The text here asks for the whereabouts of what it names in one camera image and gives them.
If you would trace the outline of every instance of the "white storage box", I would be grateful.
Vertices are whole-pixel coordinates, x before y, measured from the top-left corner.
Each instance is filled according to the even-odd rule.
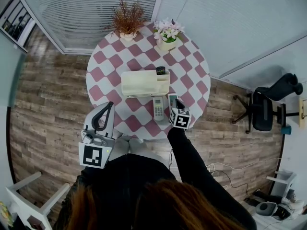
[[[161,96],[169,92],[170,72],[157,75],[155,70],[126,71],[121,74],[121,91],[128,98]]]

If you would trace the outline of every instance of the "cable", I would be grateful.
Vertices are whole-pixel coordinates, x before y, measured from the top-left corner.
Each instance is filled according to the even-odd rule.
[[[229,175],[226,174],[224,171],[219,171],[219,172],[224,173],[224,174],[228,177],[229,182],[230,182],[230,185],[231,185],[232,188],[238,188],[238,187],[242,187],[242,186],[246,185],[246,194],[248,195],[248,184],[247,184],[247,183],[244,183],[244,184],[242,184],[242,185],[240,185],[240,186],[233,186],[233,185],[232,185],[232,182],[231,182],[231,179],[230,179],[230,177],[229,177]]]
[[[252,165],[255,164],[255,163],[270,161],[270,160],[274,160],[274,159],[282,159],[282,158],[273,158],[273,159],[267,159],[267,160],[256,161],[256,162],[253,162],[253,163],[249,164],[248,166],[245,166],[245,167],[243,167],[243,168],[241,168],[241,169],[236,169],[236,168],[231,167],[230,165],[227,165],[227,164],[224,164],[224,163],[219,163],[219,162],[211,163],[211,164],[209,164],[208,166],[214,165],[214,164],[217,164],[217,163],[218,163],[218,164],[222,164],[222,165],[228,166],[228,167],[232,168],[233,170],[239,171],[239,170],[245,169],[245,168],[247,168],[247,167],[249,167],[249,166],[252,166]]]
[[[282,223],[283,221],[277,221],[277,222],[273,222],[270,225],[276,224],[276,223]]]
[[[207,166],[207,170],[209,170],[209,168],[208,168],[208,167],[209,167],[210,165],[213,165],[213,171],[212,171],[212,174],[213,174],[213,173],[214,173],[214,171],[215,171],[215,164],[209,164],[209,165]]]
[[[171,152],[169,153],[168,170],[171,170],[172,163],[173,163],[173,149],[171,149]]]

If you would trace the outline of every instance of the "white stool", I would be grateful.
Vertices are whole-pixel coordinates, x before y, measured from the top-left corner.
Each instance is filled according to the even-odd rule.
[[[283,179],[274,178],[274,177],[271,177],[271,176],[267,176],[267,179],[284,184],[286,187],[284,189],[283,194],[280,195],[280,196],[286,197],[289,190],[291,189],[291,187],[294,183],[294,180],[296,178],[296,174],[293,173],[293,172],[290,172],[290,171],[275,171],[275,174],[280,175]]]
[[[54,204],[62,197],[62,195],[69,189],[70,184],[65,183],[41,208],[31,204],[28,200],[23,198],[16,191],[30,182],[34,181],[42,175],[41,172],[36,172],[35,174],[23,179],[22,181],[14,184],[13,186],[6,187],[8,194],[12,200],[12,205],[10,207],[11,213],[17,213],[20,220],[25,226],[33,229],[30,223],[27,221],[29,217],[34,217],[41,221],[46,230],[52,230],[51,225],[47,219],[47,215]]]

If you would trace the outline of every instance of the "checkered tablecloth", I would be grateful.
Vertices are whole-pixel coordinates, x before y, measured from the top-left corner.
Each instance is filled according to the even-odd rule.
[[[108,34],[95,48],[86,74],[93,106],[114,102],[114,128],[142,139],[166,138],[171,128],[167,97],[163,96],[165,118],[155,121],[152,97],[127,99],[122,95],[120,76],[123,72],[165,66],[171,74],[169,93],[176,93],[190,108],[190,127],[202,115],[210,92],[208,64],[197,45],[181,34],[176,48],[161,51],[153,34],[153,23],[145,23],[131,42],[118,34]]]

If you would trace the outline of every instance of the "office chair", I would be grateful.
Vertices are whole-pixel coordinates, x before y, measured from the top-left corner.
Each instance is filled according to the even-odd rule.
[[[245,107],[246,112],[232,123],[236,124],[244,117],[248,116],[247,134],[251,132],[251,124],[256,130],[270,131],[273,127],[273,116],[277,116],[277,122],[284,124],[286,116],[295,116],[298,113],[286,114],[285,110],[278,107],[277,112],[273,111],[272,101],[279,101],[289,94],[295,92],[300,95],[303,92],[303,85],[298,82],[295,74],[286,73],[274,85],[269,88],[258,87],[253,95],[247,95],[249,103],[244,102],[238,95],[234,96],[234,100],[238,99]]]

